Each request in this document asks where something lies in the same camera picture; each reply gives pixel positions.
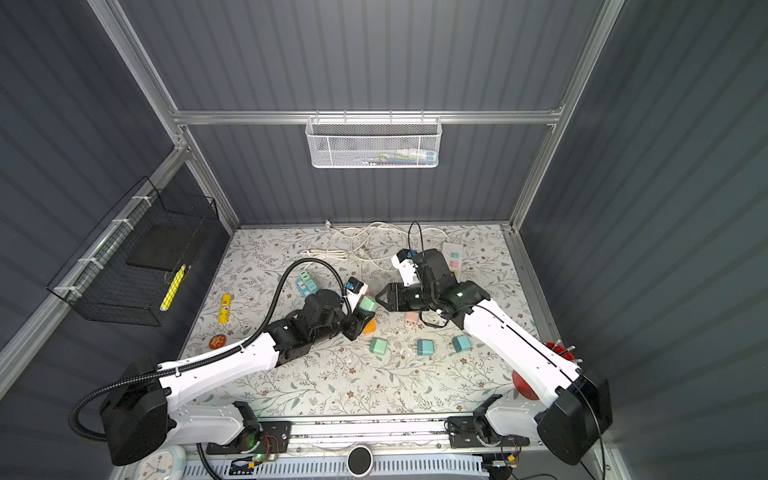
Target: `wire basket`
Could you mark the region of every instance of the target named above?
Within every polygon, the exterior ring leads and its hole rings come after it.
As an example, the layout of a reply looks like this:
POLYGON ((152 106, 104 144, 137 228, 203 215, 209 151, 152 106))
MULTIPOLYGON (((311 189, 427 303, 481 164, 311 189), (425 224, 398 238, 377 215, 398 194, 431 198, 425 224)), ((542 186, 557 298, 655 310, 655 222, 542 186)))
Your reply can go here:
POLYGON ((413 123, 330 123, 312 117, 306 139, 317 168, 434 168, 440 119, 413 123))
POLYGON ((88 320, 159 326, 184 288, 184 274, 212 237, 216 203, 200 195, 152 190, 126 218, 112 221, 117 228, 101 247, 77 260, 84 268, 74 282, 57 283, 60 271, 48 290, 88 320))

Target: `floral tablecloth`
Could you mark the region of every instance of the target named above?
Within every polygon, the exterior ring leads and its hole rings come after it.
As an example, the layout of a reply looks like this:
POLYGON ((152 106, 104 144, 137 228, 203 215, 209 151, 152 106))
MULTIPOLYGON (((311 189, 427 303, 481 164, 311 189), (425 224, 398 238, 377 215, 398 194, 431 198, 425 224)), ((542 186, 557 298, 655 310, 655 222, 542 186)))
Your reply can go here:
MULTIPOLYGON (((512 319, 538 337, 499 225, 440 228, 452 243, 464 247, 459 280, 473 280, 485 288, 512 319)), ((181 357, 209 351, 208 343, 217 334, 226 335, 227 344, 248 336, 262 321, 285 268, 302 256, 301 250, 332 248, 331 234, 324 228, 238 230, 181 357), (218 323, 218 312, 225 293, 232 295, 232 303, 229 322, 222 324, 218 323)), ((335 241, 337 246, 344 246, 348 240, 337 234, 335 241)), ((424 232, 427 249, 441 249, 444 241, 445 235, 438 231, 424 232)), ((412 242, 418 242, 418 232, 412 242)), ((376 230, 364 255, 385 257, 405 245, 405 236, 376 230)), ((370 262, 328 261, 343 280, 356 276, 368 283, 372 295, 387 283, 399 281, 396 271, 383 271, 370 262)), ((388 261, 378 264, 392 269, 388 261)), ((322 266, 310 263, 306 269, 319 288, 338 289, 322 266)), ((298 273, 299 269, 294 270, 286 282, 273 319, 303 305, 294 285, 298 273)), ((427 317, 432 323, 442 323, 437 316, 427 317)), ((443 329, 406 326, 404 318, 404 313, 389 313, 380 307, 375 333, 361 335, 354 342, 338 335, 317 343, 304 357, 241 377, 194 402, 224 405, 245 400, 257 415, 267 417, 460 412, 473 410, 494 393, 514 389, 509 366, 483 343, 470 337, 472 349, 456 353, 451 341, 462 334, 458 328, 452 324, 443 329), (384 355, 369 351, 373 337, 388 342, 384 355), (417 355, 418 339, 433 340, 433 356, 417 355)))

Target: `red disc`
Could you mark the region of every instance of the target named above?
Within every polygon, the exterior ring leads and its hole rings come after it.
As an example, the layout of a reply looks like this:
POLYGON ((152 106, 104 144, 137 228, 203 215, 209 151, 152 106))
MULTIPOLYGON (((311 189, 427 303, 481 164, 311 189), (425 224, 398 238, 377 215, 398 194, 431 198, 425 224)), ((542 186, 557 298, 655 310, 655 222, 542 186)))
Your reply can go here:
MULTIPOLYGON (((545 345, 548 349, 552 350, 558 355, 565 352, 564 346, 554 346, 554 342, 546 342, 545 345)), ((576 358, 573 356, 573 354, 571 354, 571 352, 566 352, 561 356, 566 360, 573 360, 576 358)), ((528 382, 523 380, 523 377, 521 377, 517 372, 512 372, 512 382, 515 384, 515 388, 518 390, 518 392, 520 392, 520 395, 524 396, 528 400, 538 400, 538 395, 536 395, 536 392, 533 391, 528 382)))
POLYGON ((524 396, 528 400, 538 400, 538 395, 533 391, 531 386, 523 380, 517 372, 512 372, 512 382, 515 384, 515 388, 520 392, 520 395, 524 396))

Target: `yellow marker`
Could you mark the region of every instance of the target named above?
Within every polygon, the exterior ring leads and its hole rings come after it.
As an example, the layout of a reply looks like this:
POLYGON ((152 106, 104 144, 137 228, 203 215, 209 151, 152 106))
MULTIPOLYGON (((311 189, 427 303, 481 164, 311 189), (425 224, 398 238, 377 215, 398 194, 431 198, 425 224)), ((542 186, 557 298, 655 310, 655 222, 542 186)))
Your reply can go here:
POLYGON ((230 302, 232 296, 227 293, 221 297, 221 308, 219 308, 219 323, 227 323, 230 321, 230 302))
POLYGON ((184 272, 186 271, 187 271, 187 266, 182 265, 179 271, 176 272, 174 281, 170 283, 170 286, 168 287, 168 293, 165 294, 165 298, 163 298, 163 303, 160 304, 161 312, 165 312, 170 308, 170 303, 174 301, 174 296, 176 295, 176 291, 179 290, 179 285, 181 285, 181 280, 184 279, 184 272))

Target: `round speaker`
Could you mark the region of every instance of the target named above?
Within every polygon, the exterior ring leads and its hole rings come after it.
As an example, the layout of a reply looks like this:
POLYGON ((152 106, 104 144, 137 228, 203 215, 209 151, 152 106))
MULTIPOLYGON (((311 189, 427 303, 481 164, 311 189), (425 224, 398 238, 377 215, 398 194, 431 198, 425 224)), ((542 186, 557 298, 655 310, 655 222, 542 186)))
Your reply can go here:
POLYGON ((373 470, 373 454, 365 445, 355 445, 346 457, 346 466, 353 477, 365 477, 373 470))

